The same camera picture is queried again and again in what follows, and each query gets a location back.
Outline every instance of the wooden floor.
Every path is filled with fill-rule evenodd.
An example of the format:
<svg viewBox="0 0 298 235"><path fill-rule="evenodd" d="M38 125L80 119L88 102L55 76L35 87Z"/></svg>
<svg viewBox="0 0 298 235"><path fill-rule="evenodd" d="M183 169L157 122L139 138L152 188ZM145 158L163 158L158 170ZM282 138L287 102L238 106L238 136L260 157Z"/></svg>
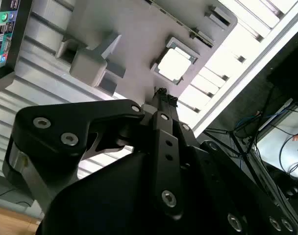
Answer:
<svg viewBox="0 0 298 235"><path fill-rule="evenodd" d="M0 208L0 235L34 235L37 220Z"/></svg>

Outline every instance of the square cutout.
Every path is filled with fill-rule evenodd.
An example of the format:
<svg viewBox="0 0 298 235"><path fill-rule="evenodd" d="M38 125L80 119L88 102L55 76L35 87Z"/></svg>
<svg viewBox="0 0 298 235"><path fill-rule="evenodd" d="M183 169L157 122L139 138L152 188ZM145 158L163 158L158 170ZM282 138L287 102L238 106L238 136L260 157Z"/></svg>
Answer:
<svg viewBox="0 0 298 235"><path fill-rule="evenodd" d="M185 57L182 53L185 53L178 47L176 49L169 49L161 62L158 64L159 74L166 77L168 80L177 83L181 77L185 74L192 62L189 58Z"/></svg>

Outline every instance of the bolt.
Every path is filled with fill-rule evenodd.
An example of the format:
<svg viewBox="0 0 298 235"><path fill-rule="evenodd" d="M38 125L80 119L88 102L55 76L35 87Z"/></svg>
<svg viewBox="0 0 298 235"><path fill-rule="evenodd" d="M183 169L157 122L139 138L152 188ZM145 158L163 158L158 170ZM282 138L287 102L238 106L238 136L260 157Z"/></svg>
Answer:
<svg viewBox="0 0 298 235"><path fill-rule="evenodd" d="M291 224L289 222L287 222L285 219L282 219L282 223L284 224L284 226L287 228L288 231L292 232L293 231L293 227L291 226Z"/></svg>
<svg viewBox="0 0 298 235"><path fill-rule="evenodd" d="M235 229L237 232L242 231L242 224L235 216L233 216L232 214L228 214L227 220L232 228Z"/></svg>
<svg viewBox="0 0 298 235"><path fill-rule="evenodd" d="M215 151L218 150L218 147L214 143L210 143L209 146Z"/></svg>
<svg viewBox="0 0 298 235"><path fill-rule="evenodd" d="M61 136L61 141L63 144L74 146L78 143L78 137L73 133L64 133Z"/></svg>
<svg viewBox="0 0 298 235"><path fill-rule="evenodd" d="M40 128L40 129L46 129L51 126L51 122L44 117L36 117L33 120L33 124L35 127Z"/></svg>
<svg viewBox="0 0 298 235"><path fill-rule="evenodd" d="M188 126L188 125L183 124L183 127L184 127L187 131L189 131L189 126Z"/></svg>
<svg viewBox="0 0 298 235"><path fill-rule="evenodd" d="M134 110L135 112L140 112L140 109L139 109L137 106L135 106L135 105L132 105L131 108L132 108L132 110Z"/></svg>
<svg viewBox="0 0 298 235"><path fill-rule="evenodd" d="M168 116L166 116L165 114L161 114L161 117L162 117L164 120L169 120Z"/></svg>
<svg viewBox="0 0 298 235"><path fill-rule="evenodd" d="M162 192L162 200L168 207L172 208L176 206L176 198L174 194L168 190Z"/></svg>
<svg viewBox="0 0 298 235"><path fill-rule="evenodd" d="M278 224L278 222L272 217L270 217L269 220L270 220L270 223L272 224L272 226L280 232L281 226Z"/></svg>

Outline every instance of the mounting hole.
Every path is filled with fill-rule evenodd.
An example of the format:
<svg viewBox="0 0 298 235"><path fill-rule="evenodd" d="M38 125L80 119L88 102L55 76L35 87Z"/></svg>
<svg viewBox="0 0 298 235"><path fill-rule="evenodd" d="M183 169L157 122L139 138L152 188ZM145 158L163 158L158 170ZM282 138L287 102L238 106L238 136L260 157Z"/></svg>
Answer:
<svg viewBox="0 0 298 235"><path fill-rule="evenodd" d="M167 143L168 146L173 146L173 144L170 141L165 141L165 143Z"/></svg>
<svg viewBox="0 0 298 235"><path fill-rule="evenodd" d="M169 161L173 161L173 157L169 154L165 155L166 159L168 159Z"/></svg>

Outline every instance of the blue cable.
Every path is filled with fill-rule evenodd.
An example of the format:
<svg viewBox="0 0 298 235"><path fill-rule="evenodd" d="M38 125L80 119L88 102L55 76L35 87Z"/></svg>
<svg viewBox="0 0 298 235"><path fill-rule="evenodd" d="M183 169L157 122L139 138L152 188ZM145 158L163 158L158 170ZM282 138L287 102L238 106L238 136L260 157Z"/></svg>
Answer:
<svg viewBox="0 0 298 235"><path fill-rule="evenodd" d="M282 113L285 113L285 112L288 112L288 111L289 111L289 110L286 110L286 109L285 109L285 110L283 110L283 111L281 111L281 112L279 112L279 113L277 113L277 114L273 114L273 115L265 116L265 117L263 117L263 118L271 118L271 117L278 116L278 115L280 115L280 114L282 114ZM239 126L240 126L241 124L243 124L245 121L250 120L250 119L252 119L252 118L255 118L255 117L257 117L257 116L258 116L258 115L242 118L242 119L236 124L235 128L239 127Z"/></svg>

